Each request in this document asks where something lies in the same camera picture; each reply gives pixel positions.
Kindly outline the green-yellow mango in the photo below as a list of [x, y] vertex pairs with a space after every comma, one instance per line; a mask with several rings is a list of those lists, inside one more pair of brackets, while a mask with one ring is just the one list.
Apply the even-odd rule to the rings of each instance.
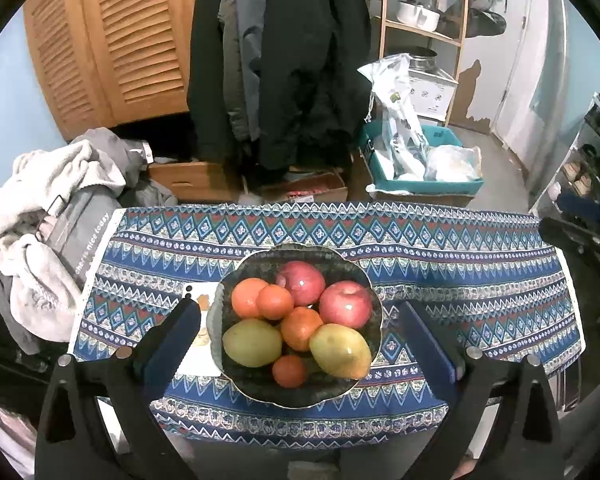
[[310, 338], [313, 359], [326, 374], [361, 380], [370, 371], [372, 352], [365, 338], [351, 327], [324, 324]]

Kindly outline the large red apple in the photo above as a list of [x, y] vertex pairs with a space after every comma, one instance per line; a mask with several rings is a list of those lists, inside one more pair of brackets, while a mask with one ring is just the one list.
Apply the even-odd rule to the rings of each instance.
[[356, 330], [367, 323], [372, 312], [370, 292], [352, 281], [329, 285], [318, 302], [318, 313], [324, 323], [339, 324]]

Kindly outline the large orange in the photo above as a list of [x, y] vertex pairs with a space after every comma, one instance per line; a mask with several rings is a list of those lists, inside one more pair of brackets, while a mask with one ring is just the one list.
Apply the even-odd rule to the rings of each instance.
[[279, 329], [288, 347], [297, 352], [308, 352], [312, 335], [323, 324], [317, 311], [307, 307], [296, 307], [284, 317]]

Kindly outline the small red apple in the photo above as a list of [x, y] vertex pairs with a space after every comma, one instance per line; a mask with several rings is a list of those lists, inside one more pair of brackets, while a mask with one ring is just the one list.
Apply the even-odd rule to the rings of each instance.
[[276, 284], [290, 292], [296, 307], [312, 306], [326, 288], [320, 270], [300, 260], [285, 263], [277, 272]]

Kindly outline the yellow pear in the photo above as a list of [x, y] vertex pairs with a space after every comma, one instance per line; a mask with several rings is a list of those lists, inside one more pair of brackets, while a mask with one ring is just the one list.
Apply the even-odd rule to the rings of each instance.
[[223, 350], [235, 363], [250, 368], [275, 362], [283, 351], [283, 338], [271, 324], [246, 318], [222, 336]]

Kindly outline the small orange tangerine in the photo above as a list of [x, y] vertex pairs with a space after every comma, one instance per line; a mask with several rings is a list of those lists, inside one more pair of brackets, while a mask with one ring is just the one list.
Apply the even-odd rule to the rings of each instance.
[[277, 321], [294, 310], [294, 298], [285, 287], [269, 284], [258, 293], [256, 305], [261, 318]]

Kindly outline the metal shoe rack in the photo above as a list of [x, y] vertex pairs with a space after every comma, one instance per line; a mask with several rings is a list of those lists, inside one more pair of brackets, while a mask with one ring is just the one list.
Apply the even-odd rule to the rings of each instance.
[[558, 204], [561, 195], [573, 195], [600, 202], [600, 92], [595, 92], [590, 107], [580, 122], [565, 154], [550, 166], [550, 178], [529, 208], [536, 216], [564, 216]]

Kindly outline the clear plastic bag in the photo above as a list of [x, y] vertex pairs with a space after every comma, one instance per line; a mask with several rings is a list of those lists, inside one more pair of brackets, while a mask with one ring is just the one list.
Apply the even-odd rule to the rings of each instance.
[[425, 171], [427, 181], [472, 182], [482, 179], [480, 148], [444, 144], [430, 148]]

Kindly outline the white paper card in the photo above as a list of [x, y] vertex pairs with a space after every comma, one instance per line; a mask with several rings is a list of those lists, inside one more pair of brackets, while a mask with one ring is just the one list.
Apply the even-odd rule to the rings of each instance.
[[200, 307], [198, 334], [187, 350], [176, 377], [218, 377], [221, 370], [212, 356], [211, 338], [207, 328], [207, 314], [215, 298], [218, 282], [191, 282], [183, 288], [183, 297], [194, 300]]

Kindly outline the white printed plastic bag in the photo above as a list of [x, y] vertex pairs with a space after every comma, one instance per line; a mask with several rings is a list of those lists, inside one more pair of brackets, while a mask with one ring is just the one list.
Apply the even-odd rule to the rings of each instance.
[[392, 163], [389, 178], [402, 181], [423, 181], [430, 145], [422, 132], [411, 100], [411, 57], [406, 53], [386, 56], [358, 68], [370, 82], [370, 104], [381, 111], [381, 139]]

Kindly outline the dark scalloped fruit bowl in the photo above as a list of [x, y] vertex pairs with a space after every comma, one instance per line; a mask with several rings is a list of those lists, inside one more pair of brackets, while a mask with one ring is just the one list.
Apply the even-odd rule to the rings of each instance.
[[368, 375], [382, 309], [367, 274], [331, 249], [259, 250], [222, 278], [208, 311], [214, 364], [248, 399], [312, 408]]

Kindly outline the grey clothes pile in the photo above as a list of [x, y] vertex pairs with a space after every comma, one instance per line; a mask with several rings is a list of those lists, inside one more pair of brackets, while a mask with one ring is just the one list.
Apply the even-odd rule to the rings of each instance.
[[178, 201], [151, 180], [145, 141], [107, 128], [19, 155], [0, 186], [0, 315], [28, 356], [68, 341], [88, 270], [114, 212]]

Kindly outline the wooden shelf rack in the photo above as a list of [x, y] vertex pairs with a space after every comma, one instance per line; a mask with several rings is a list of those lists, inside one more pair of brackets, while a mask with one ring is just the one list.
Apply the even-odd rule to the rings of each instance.
[[372, 0], [378, 11], [377, 55], [388, 52], [388, 32], [404, 32], [412, 39], [424, 38], [427, 47], [449, 46], [455, 49], [448, 73], [460, 76], [460, 60], [467, 39], [470, 0]]

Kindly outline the brown cardboard box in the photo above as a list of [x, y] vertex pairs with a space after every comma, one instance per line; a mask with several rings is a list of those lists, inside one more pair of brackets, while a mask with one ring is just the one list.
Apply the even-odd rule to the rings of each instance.
[[181, 203], [233, 203], [242, 184], [214, 162], [170, 162], [148, 166], [148, 176], [168, 188]]

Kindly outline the wooden louvered cabinet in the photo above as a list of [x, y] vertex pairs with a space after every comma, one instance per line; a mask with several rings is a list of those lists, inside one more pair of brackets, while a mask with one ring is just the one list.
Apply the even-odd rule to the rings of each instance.
[[62, 137], [186, 111], [195, 0], [27, 0], [36, 78]]

